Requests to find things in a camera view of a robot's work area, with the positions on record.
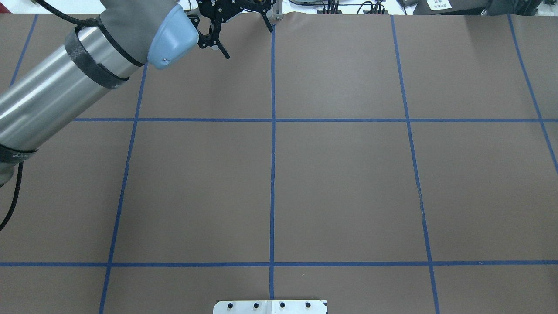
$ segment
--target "blue joint cover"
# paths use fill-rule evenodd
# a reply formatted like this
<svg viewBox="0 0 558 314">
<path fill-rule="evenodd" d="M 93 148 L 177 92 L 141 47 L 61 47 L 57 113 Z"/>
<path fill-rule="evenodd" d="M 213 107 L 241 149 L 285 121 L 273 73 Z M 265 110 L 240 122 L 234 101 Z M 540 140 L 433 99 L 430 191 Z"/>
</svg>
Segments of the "blue joint cover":
<svg viewBox="0 0 558 314">
<path fill-rule="evenodd" d="M 163 20 L 147 54 L 147 61 L 162 70 L 198 44 L 198 31 L 177 4 Z"/>
</svg>

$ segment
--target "blue grid line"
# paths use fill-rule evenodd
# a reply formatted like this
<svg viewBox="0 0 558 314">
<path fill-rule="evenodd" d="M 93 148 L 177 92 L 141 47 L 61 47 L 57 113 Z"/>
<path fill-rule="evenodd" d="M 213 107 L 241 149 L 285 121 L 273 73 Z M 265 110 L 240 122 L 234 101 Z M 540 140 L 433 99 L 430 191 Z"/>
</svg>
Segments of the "blue grid line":
<svg viewBox="0 0 558 314">
<path fill-rule="evenodd" d="M 133 122 L 135 118 L 76 118 L 74 122 Z M 409 118 L 411 122 L 533 123 L 541 119 Z M 273 122 L 272 118 L 138 118 L 139 122 Z M 558 122 L 558 119 L 542 119 Z M 406 118 L 276 118 L 275 122 L 407 122 Z"/>
<path fill-rule="evenodd" d="M 130 159 L 132 157 L 132 150 L 134 147 L 134 140 L 136 137 L 136 129 L 138 125 L 138 118 L 140 116 L 141 100 L 143 96 L 143 87 L 145 85 L 145 77 L 147 76 L 147 64 L 143 67 L 143 75 L 141 79 L 141 85 L 139 87 L 138 103 L 136 106 L 136 115 L 134 117 L 134 125 L 132 127 L 132 134 L 130 136 L 130 144 L 128 146 L 128 156 L 126 157 L 126 166 L 124 167 L 124 176 L 122 179 L 122 187 L 120 190 L 120 199 L 118 200 L 118 208 L 116 211 L 116 219 L 114 220 L 114 229 L 112 233 L 112 240 L 110 242 L 110 251 L 108 255 L 108 265 L 107 272 L 105 274 L 105 281 L 103 284 L 103 294 L 101 295 L 101 300 L 99 304 L 99 314 L 104 311 L 105 300 L 107 299 L 108 283 L 110 280 L 110 270 L 112 268 L 112 261 L 114 258 L 114 247 L 116 246 L 116 237 L 118 234 L 118 225 L 120 224 L 120 215 L 122 213 L 122 204 L 124 202 L 124 190 L 126 189 L 126 183 L 128 181 L 128 171 L 130 169 Z"/>
<path fill-rule="evenodd" d="M 491 265 L 558 265 L 558 260 L 448 260 L 448 261 L 276 261 L 274 267 L 404 267 L 404 266 L 491 266 Z M 123 262 L 112 263 L 120 268 L 223 268 L 269 267 L 266 261 L 234 262 Z M 95 262 L 2 261 L 0 267 L 107 267 Z"/>
<path fill-rule="evenodd" d="M 27 39 L 25 40 L 25 44 L 23 45 L 23 49 L 21 50 L 21 55 L 19 60 L 17 60 L 16 69 L 13 71 L 12 80 L 10 81 L 9 85 L 12 86 L 16 82 L 17 74 L 20 71 L 21 63 L 23 62 L 23 56 L 27 51 L 27 47 L 29 46 L 29 42 L 31 41 L 31 36 L 33 35 L 33 31 L 35 30 L 35 25 L 37 25 L 37 19 L 39 18 L 38 14 L 35 14 L 35 18 L 33 19 L 33 23 L 31 24 L 31 28 L 29 29 L 29 33 L 27 34 Z"/>
<path fill-rule="evenodd" d="M 409 108 L 407 106 L 407 94 L 405 92 L 405 82 L 403 80 L 403 70 L 401 67 L 401 57 L 399 54 L 399 45 L 397 43 L 397 32 L 395 28 L 395 19 L 393 15 L 389 16 L 391 19 L 391 27 L 393 32 L 393 44 L 395 46 L 395 56 L 397 59 L 397 70 L 399 72 L 399 83 L 401 85 L 401 97 L 403 99 L 403 108 L 405 109 L 405 118 L 407 120 L 407 133 L 409 137 L 409 145 L 411 147 L 411 157 L 413 160 L 413 168 L 415 170 L 415 182 L 418 189 L 418 197 L 420 200 L 420 210 L 422 214 L 422 230 L 424 233 L 424 242 L 426 246 L 426 257 L 428 258 L 429 271 L 430 271 L 430 283 L 432 285 L 432 297 L 434 299 L 434 309 L 436 314 L 440 314 L 440 305 L 438 303 L 438 292 L 436 288 L 436 279 L 434 277 L 434 265 L 432 264 L 432 252 L 430 250 L 430 240 L 428 236 L 428 226 L 426 224 L 426 213 L 424 211 L 424 202 L 422 199 L 422 190 L 420 186 L 419 167 L 417 165 L 416 154 L 415 154 L 415 143 L 413 141 L 413 134 L 411 130 L 411 119 L 409 117 Z"/>
<path fill-rule="evenodd" d="M 546 145 L 549 147 L 550 157 L 552 158 L 552 162 L 554 163 L 554 168 L 556 169 L 556 173 L 558 174 L 558 162 L 556 161 L 556 155 L 554 154 L 554 150 L 552 149 L 552 144 L 550 143 L 549 135 L 546 132 L 545 123 L 542 119 L 541 110 L 538 107 L 537 98 L 535 97 L 535 92 L 533 91 L 533 86 L 531 85 L 531 80 L 529 79 L 529 75 L 527 74 L 527 69 L 525 68 L 525 64 L 523 63 L 523 57 L 521 57 L 521 51 L 519 50 L 519 44 L 517 43 L 516 38 L 516 31 L 513 27 L 512 16 L 508 14 L 508 22 L 509 22 L 509 29 L 512 32 L 513 44 L 516 47 L 517 57 L 519 59 L 519 64 L 521 65 L 521 70 L 523 71 L 523 76 L 525 76 L 525 82 L 527 83 L 527 87 L 529 88 L 529 93 L 531 94 L 531 99 L 533 100 L 533 105 L 535 107 L 535 111 L 537 112 L 538 121 L 541 124 L 542 133 L 545 136 Z"/>
<path fill-rule="evenodd" d="M 270 300 L 275 298 L 275 32 L 271 33 L 271 182 L 270 182 Z"/>
</svg>

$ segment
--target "white paper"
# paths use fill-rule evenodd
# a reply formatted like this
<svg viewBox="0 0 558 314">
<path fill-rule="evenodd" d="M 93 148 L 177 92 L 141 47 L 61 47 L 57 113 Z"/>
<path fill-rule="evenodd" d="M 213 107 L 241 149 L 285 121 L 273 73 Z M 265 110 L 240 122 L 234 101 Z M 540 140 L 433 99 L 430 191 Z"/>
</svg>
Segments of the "white paper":
<svg viewBox="0 0 558 314">
<path fill-rule="evenodd" d="M 426 0 L 430 10 L 445 10 L 451 9 L 451 3 L 449 0 Z"/>
</svg>

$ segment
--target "vertical blue line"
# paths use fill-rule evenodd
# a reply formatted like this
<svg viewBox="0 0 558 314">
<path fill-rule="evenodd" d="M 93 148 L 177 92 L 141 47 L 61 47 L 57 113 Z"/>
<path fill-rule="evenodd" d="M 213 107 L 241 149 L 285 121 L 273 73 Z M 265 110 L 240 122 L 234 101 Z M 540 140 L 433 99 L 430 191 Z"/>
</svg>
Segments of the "vertical blue line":
<svg viewBox="0 0 558 314">
<path fill-rule="evenodd" d="M 20 71 L 21 63 L 23 62 L 23 56 L 27 51 L 27 47 L 29 46 L 29 42 L 31 41 L 31 36 L 33 35 L 33 31 L 35 30 L 35 25 L 37 25 L 37 19 L 39 18 L 38 14 L 35 14 L 35 18 L 33 19 L 33 23 L 31 24 L 31 28 L 29 29 L 29 34 L 27 34 L 27 39 L 25 40 L 25 44 L 23 45 L 23 50 L 21 51 L 20 59 L 17 60 L 16 69 L 13 71 L 12 80 L 10 81 L 9 85 L 12 86 L 16 82 L 17 73 Z"/>
<path fill-rule="evenodd" d="M 147 64 L 143 67 L 143 75 L 141 79 L 141 85 L 139 87 L 138 102 L 136 105 L 136 115 L 134 116 L 134 124 L 132 127 L 132 135 L 130 137 L 130 144 L 128 146 L 128 156 L 126 157 L 126 166 L 124 168 L 124 177 L 122 179 L 122 187 L 120 189 L 120 199 L 118 200 L 118 209 L 116 211 L 116 219 L 114 221 L 114 229 L 112 232 L 112 240 L 110 242 L 110 251 L 108 255 L 107 272 L 105 273 L 105 281 L 103 284 L 103 294 L 101 295 L 101 301 L 99 305 L 99 314 L 103 314 L 105 300 L 107 299 L 108 283 L 110 280 L 110 270 L 112 269 L 112 261 L 114 258 L 114 247 L 116 246 L 116 236 L 118 234 L 118 225 L 120 224 L 120 215 L 122 213 L 122 204 L 124 202 L 124 190 L 126 189 L 126 183 L 128 182 L 128 171 L 130 169 L 130 159 L 132 157 L 132 149 L 134 147 L 134 141 L 136 138 L 136 128 L 138 125 L 138 119 L 140 117 L 141 100 L 143 96 L 143 86 L 145 85 L 145 77 L 147 75 Z"/>
<path fill-rule="evenodd" d="M 397 59 L 397 70 L 399 71 L 399 83 L 401 85 L 401 97 L 403 98 L 403 108 L 405 109 L 405 119 L 407 120 L 407 134 L 409 137 L 409 145 L 411 147 L 411 157 L 413 160 L 413 169 L 415 171 L 415 183 L 418 189 L 418 197 L 420 200 L 420 211 L 422 214 L 422 232 L 424 233 L 424 242 L 426 246 L 426 256 L 428 258 L 428 265 L 430 271 L 430 284 L 432 285 L 432 297 L 434 299 L 434 309 L 436 314 L 440 314 L 440 305 L 438 303 L 438 291 L 436 289 L 436 279 L 434 277 L 434 264 L 432 263 L 432 252 L 430 251 L 430 239 L 428 236 L 428 227 L 426 224 L 426 213 L 424 211 L 424 202 L 422 199 L 422 189 L 420 186 L 420 177 L 419 177 L 419 167 L 417 165 L 416 154 L 415 154 L 415 142 L 413 141 L 413 134 L 411 130 L 411 119 L 409 116 L 409 109 L 407 106 L 407 94 L 405 92 L 405 83 L 403 81 L 403 71 L 401 68 L 401 57 L 399 54 L 399 45 L 397 43 L 397 33 L 395 29 L 395 19 L 393 15 L 390 16 L 391 18 L 391 26 L 393 32 L 393 44 L 395 46 L 395 56 Z"/>
<path fill-rule="evenodd" d="M 271 33 L 271 201 L 270 201 L 270 300 L 275 298 L 275 32 Z"/>
<path fill-rule="evenodd" d="M 523 70 L 523 76 L 525 76 L 525 81 L 527 82 L 527 87 L 529 88 L 529 93 L 531 94 L 531 99 L 533 100 L 535 111 L 537 112 L 538 121 L 541 124 L 542 133 L 545 136 L 546 145 L 549 147 L 550 157 L 552 158 L 552 162 L 554 163 L 554 168 L 556 169 L 556 173 L 558 174 L 558 162 L 556 161 L 556 155 L 554 154 L 554 150 L 552 149 L 552 144 L 550 143 L 549 135 L 546 132 L 545 122 L 542 120 L 542 114 L 538 107 L 537 98 L 535 97 L 535 92 L 533 91 L 531 80 L 529 79 L 529 75 L 527 75 L 527 69 L 525 68 L 525 64 L 523 63 L 523 57 L 521 57 L 521 51 L 519 50 L 519 44 L 517 43 L 516 31 L 515 28 L 513 27 L 512 16 L 509 14 L 508 14 L 508 22 L 509 22 L 509 29 L 512 31 L 513 44 L 516 47 L 517 57 L 519 58 L 519 64 L 521 65 L 521 70 Z"/>
</svg>

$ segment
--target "red object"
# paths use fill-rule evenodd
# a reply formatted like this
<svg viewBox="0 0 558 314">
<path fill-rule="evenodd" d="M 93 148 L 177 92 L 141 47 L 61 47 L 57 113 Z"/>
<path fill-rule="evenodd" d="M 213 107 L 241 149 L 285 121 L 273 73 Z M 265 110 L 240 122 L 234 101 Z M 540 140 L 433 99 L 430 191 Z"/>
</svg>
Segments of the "red object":
<svg viewBox="0 0 558 314">
<path fill-rule="evenodd" d="M 6 8 L 2 2 L 0 2 L 0 13 L 11 13 L 8 8 Z"/>
</svg>

